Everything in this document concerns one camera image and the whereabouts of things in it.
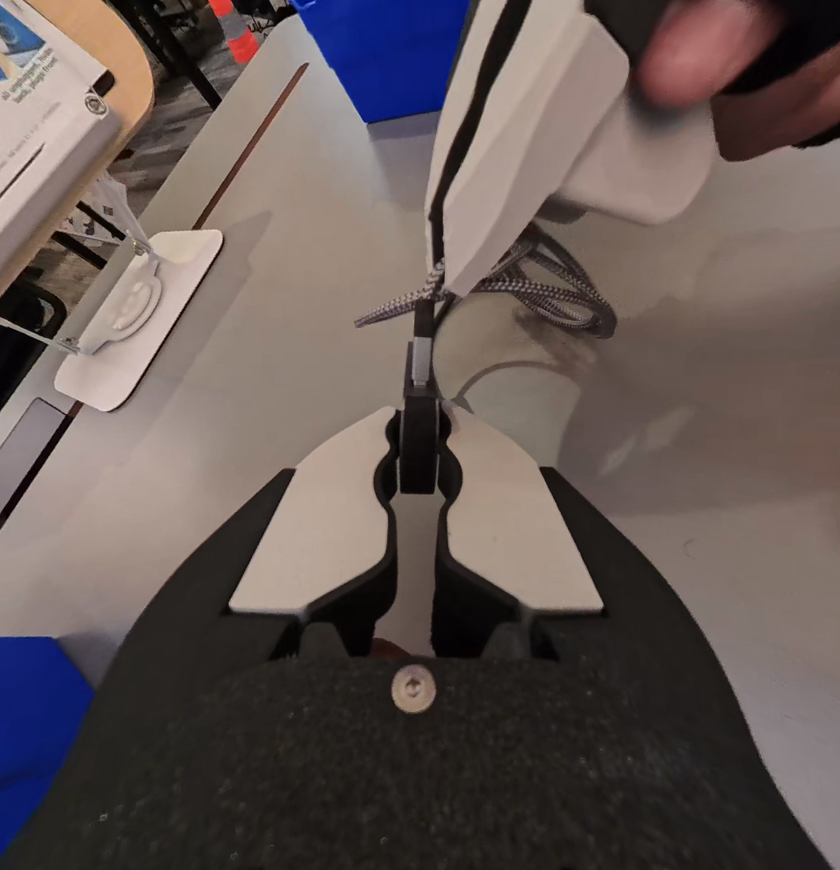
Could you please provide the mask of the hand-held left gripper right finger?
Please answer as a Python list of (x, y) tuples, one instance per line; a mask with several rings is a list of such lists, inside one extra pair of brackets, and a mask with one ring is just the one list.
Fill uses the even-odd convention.
[(502, 625), (534, 642), (542, 619), (604, 604), (545, 475), (508, 436), (446, 406), (440, 443), (432, 647), (480, 657)]

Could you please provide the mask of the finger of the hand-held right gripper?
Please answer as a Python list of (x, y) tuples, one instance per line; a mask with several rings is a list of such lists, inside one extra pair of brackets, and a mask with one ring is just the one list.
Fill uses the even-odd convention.
[(465, 296), (559, 189), (623, 92), (626, 53), (583, 2), (510, 2), (453, 143), (444, 287)]
[(455, 169), (447, 168), (453, 143), (469, 111), (482, 62), (500, 19), (510, 26), (508, 1), (469, 2), (456, 54), (447, 78), (444, 103), (439, 114), (425, 197), (426, 261), (437, 264), (443, 257), (443, 199)]

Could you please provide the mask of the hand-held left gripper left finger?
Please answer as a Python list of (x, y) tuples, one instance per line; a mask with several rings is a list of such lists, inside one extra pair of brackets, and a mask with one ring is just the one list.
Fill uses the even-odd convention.
[(397, 592), (400, 412), (385, 406), (334, 435), (293, 471), (228, 604), (239, 615), (333, 625), (369, 654)]

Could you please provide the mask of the blue plastic bin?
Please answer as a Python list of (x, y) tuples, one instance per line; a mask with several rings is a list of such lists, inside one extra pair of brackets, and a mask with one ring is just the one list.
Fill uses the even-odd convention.
[(93, 694), (54, 638), (0, 637), (0, 855), (44, 799)]
[(468, 1), (293, 1), (362, 121), (438, 111)]

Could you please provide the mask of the person's right hand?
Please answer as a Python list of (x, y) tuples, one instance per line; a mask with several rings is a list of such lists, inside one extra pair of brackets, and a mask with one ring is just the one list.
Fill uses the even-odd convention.
[(840, 1), (667, 2), (636, 69), (645, 100), (708, 102), (720, 156), (840, 139)]

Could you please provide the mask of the orange traffic cone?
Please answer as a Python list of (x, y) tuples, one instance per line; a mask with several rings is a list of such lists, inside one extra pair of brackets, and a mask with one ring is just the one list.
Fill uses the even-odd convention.
[(207, 2), (215, 15), (234, 60), (249, 63), (259, 50), (259, 43), (232, 1)]

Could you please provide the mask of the wooden book stand white base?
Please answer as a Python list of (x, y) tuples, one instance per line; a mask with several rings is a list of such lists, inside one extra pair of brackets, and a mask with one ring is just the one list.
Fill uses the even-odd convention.
[(92, 59), (93, 89), (121, 127), (98, 148), (77, 147), (49, 171), (38, 158), (0, 200), (0, 296), (86, 195), (114, 210), (126, 254), (105, 297), (76, 337), (44, 338), (0, 317), (0, 325), (62, 357), (54, 388), (99, 411), (114, 411), (135, 391), (223, 245), (217, 230), (149, 234), (109, 174), (118, 152), (153, 107), (146, 53), (117, 12), (103, 2), (25, 2)]

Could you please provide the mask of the printed instruction sheet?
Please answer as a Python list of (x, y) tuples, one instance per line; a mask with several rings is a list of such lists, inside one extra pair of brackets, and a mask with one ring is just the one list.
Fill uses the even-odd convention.
[(0, 200), (38, 158), (47, 172), (121, 127), (93, 89), (92, 59), (25, 2), (0, 2)]

